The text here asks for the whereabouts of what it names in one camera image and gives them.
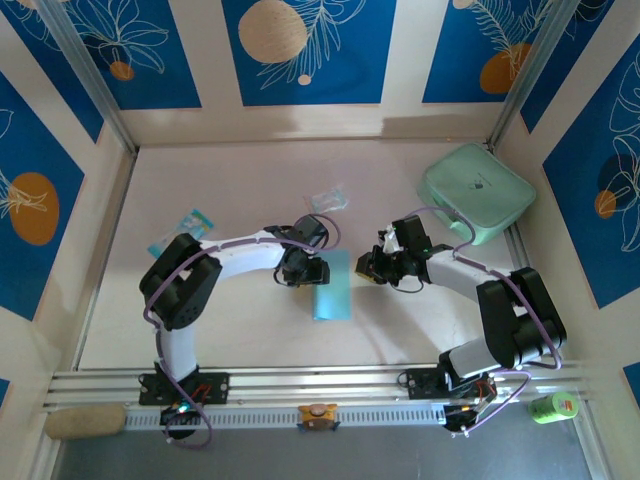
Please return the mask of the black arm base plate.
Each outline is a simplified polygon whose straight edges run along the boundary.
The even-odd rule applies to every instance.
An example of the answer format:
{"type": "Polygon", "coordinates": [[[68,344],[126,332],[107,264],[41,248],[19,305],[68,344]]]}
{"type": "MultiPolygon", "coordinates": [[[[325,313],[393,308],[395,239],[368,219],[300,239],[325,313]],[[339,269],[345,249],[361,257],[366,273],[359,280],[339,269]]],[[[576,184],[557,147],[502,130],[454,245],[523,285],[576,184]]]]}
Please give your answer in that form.
{"type": "Polygon", "coordinates": [[[404,385],[411,400],[480,399],[493,401],[497,397],[495,382],[487,373],[460,379],[444,368],[412,368],[404,372],[404,385]]]}
{"type": "MultiPolygon", "coordinates": [[[[202,405],[224,405],[229,393],[230,375],[195,371],[182,380],[179,386],[196,403],[202,405]]],[[[139,404],[143,406],[169,406],[186,398],[161,371],[141,374],[139,404]]]]}

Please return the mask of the small clear plastic bag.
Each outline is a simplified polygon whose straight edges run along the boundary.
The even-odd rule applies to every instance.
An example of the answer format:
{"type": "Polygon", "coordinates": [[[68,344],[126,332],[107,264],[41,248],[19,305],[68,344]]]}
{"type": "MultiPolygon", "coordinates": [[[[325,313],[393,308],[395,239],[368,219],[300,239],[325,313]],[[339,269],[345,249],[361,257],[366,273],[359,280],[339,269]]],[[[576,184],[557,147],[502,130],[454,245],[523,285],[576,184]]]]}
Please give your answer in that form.
{"type": "Polygon", "coordinates": [[[341,186],[336,186],[324,192],[304,197],[305,204],[312,214],[326,214],[344,210],[349,199],[341,186]]]}

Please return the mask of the black connector board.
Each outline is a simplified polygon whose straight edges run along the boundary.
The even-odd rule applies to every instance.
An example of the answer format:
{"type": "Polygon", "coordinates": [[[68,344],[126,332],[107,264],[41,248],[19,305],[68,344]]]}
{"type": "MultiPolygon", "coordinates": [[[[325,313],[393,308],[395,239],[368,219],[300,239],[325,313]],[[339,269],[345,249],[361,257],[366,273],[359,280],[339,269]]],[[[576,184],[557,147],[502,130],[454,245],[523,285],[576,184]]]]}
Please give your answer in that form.
{"type": "Polygon", "coordinates": [[[193,421],[199,422],[201,415],[196,408],[186,402],[173,404],[160,413],[162,426],[191,425],[193,421]]]}
{"type": "Polygon", "coordinates": [[[451,433],[459,433],[472,427],[478,417],[478,412],[473,405],[445,406],[444,428],[451,433]]]}

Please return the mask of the aluminium mounting rail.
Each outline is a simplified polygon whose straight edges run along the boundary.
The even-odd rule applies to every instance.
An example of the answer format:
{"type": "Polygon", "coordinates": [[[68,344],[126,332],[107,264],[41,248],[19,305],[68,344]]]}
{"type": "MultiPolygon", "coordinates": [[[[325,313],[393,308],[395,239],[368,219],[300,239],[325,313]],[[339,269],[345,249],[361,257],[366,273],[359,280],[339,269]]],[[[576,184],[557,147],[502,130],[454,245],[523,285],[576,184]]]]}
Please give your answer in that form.
{"type": "MultiPolygon", "coordinates": [[[[339,406],[407,404],[408,391],[398,378],[408,369],[426,369],[427,364],[306,366],[259,368],[204,368],[207,374],[229,375],[229,408],[296,407],[304,403],[335,403],[339,406]]],[[[542,395],[566,391],[583,399],[594,396],[586,371],[577,361],[567,361],[560,370],[528,367],[532,378],[517,397],[528,401],[542,395]]],[[[43,400],[46,411],[81,405],[119,403],[139,406],[139,376],[136,369],[97,369],[53,374],[43,400]]]]}

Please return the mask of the light blue paper sheet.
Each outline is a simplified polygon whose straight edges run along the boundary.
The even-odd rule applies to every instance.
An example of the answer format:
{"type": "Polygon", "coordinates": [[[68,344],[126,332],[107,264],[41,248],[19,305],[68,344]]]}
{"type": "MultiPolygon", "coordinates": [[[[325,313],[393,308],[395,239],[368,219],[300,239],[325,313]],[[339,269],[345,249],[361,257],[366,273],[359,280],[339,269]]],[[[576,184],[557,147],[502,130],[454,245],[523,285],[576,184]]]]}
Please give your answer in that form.
{"type": "Polygon", "coordinates": [[[347,250],[325,252],[321,258],[328,263],[330,279],[313,290],[313,319],[343,321],[352,317],[351,263],[347,250]]]}

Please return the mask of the blue printed snack packet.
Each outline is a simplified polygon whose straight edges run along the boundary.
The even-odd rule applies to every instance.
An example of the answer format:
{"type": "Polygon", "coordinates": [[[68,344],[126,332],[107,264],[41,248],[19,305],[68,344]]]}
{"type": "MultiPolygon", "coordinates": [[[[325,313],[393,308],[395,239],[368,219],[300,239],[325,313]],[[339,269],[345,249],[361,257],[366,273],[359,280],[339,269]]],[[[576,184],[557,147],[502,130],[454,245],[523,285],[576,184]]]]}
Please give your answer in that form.
{"type": "Polygon", "coordinates": [[[199,210],[193,209],[184,216],[172,229],[152,243],[148,248],[148,253],[158,259],[168,245],[180,234],[187,233],[195,240],[202,239],[214,228],[214,223],[209,220],[199,210]]]}

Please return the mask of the green cup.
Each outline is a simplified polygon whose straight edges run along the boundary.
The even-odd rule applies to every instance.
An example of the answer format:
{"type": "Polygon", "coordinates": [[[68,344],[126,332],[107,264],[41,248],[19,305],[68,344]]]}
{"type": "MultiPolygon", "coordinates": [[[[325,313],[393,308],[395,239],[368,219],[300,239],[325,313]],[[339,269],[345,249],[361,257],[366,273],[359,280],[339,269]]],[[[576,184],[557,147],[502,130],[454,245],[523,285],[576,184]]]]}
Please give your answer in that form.
{"type": "Polygon", "coordinates": [[[528,405],[531,418],[540,425],[570,420],[579,413],[579,401],[570,393],[556,392],[528,405]]]}

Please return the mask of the mint green zip pouch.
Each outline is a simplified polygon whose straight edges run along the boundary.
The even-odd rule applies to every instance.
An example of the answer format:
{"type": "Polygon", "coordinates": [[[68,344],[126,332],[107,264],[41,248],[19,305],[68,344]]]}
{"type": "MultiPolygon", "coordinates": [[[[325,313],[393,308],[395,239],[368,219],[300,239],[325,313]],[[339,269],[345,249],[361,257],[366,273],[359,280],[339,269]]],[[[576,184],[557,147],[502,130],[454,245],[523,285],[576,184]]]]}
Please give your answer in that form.
{"type": "Polygon", "coordinates": [[[426,168],[417,194],[465,242],[482,245],[536,199],[534,187],[482,145],[468,143],[426,168]]]}

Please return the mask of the aluminium frame post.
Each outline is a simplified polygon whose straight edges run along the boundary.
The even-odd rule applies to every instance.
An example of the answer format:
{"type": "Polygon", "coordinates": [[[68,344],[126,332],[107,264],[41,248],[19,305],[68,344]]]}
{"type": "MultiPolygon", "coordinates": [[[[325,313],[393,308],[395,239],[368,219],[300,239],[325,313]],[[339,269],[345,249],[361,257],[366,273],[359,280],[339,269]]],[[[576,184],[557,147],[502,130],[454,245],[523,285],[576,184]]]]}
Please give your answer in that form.
{"type": "Polygon", "coordinates": [[[548,17],[542,23],[520,72],[516,76],[491,134],[486,139],[489,152],[495,154],[510,124],[519,114],[542,71],[570,23],[580,0],[553,0],[548,17]]]}
{"type": "Polygon", "coordinates": [[[33,2],[41,19],[100,116],[109,125],[124,150],[133,159],[136,159],[139,146],[133,140],[123,121],[115,98],[63,5],[58,0],[33,0],[33,2]]]}

